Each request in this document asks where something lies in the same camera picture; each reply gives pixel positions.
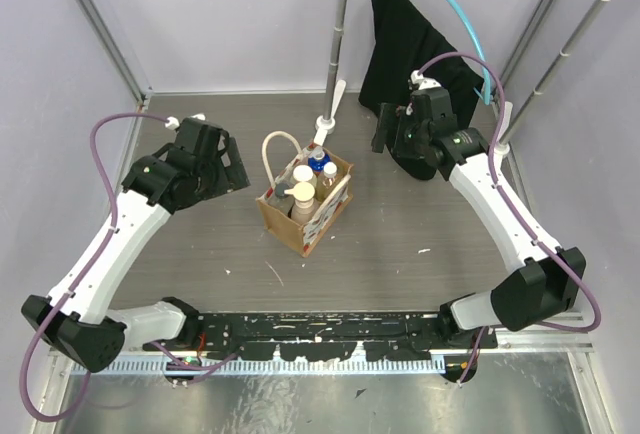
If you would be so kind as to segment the orange bottle blue cap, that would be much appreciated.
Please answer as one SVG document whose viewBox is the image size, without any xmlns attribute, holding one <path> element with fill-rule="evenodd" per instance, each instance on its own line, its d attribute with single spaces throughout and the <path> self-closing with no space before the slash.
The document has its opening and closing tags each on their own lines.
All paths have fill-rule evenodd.
<svg viewBox="0 0 640 434">
<path fill-rule="evenodd" d="M 315 175 L 319 175 L 324 166 L 331 161 L 329 154 L 321 147 L 315 146 L 308 156 L 308 165 Z"/>
</svg>

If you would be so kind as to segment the cream round cap bottle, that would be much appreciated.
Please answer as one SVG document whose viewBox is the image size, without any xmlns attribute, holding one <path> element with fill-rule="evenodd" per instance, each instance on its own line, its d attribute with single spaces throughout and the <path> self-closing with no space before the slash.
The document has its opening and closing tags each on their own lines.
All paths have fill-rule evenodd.
<svg viewBox="0 0 640 434">
<path fill-rule="evenodd" d="M 304 164 L 299 164 L 293 169 L 291 179 L 294 184 L 307 182 L 313 187 L 317 185 L 317 177 L 314 171 L 310 166 Z"/>
</svg>

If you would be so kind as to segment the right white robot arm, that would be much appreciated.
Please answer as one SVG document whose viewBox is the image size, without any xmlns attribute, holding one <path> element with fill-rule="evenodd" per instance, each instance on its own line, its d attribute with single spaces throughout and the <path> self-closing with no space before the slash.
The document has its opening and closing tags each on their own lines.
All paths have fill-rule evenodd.
<svg viewBox="0 0 640 434">
<path fill-rule="evenodd" d="M 492 290 L 441 305 L 444 344 L 462 347 L 482 327 L 517 332 L 574 306 L 584 255 L 562 248 L 526 210 L 490 161 L 486 139 L 475 128 L 459 128 L 446 89 L 418 89 L 406 106 L 382 104 L 372 149 L 437 170 L 472 206 L 505 264 L 507 276 Z"/>
</svg>

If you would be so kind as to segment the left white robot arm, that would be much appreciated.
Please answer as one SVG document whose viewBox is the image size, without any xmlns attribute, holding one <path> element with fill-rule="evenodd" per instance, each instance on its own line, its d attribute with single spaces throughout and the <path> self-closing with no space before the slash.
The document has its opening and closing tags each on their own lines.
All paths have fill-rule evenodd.
<svg viewBox="0 0 640 434">
<path fill-rule="evenodd" d="M 198 344 L 201 315 L 184 301 L 165 297 L 124 310 L 110 303 L 173 214 L 250 184 L 237 142 L 226 130 L 201 115 L 164 124 L 175 131 L 174 141 L 132 164 L 115 198 L 115 215 L 62 281 L 45 296 L 29 296 L 21 308 L 40 339 L 91 373 L 153 341 L 168 341 L 178 350 Z"/>
</svg>

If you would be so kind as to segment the clear amber liquid bottle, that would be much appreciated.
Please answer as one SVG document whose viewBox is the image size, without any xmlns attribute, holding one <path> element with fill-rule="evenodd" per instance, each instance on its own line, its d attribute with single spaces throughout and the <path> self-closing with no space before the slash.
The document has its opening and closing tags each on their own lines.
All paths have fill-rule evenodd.
<svg viewBox="0 0 640 434">
<path fill-rule="evenodd" d="M 332 192 L 337 181 L 337 175 L 337 165 L 332 161 L 327 162 L 317 181 L 316 195 L 320 202 L 323 202 Z"/>
</svg>

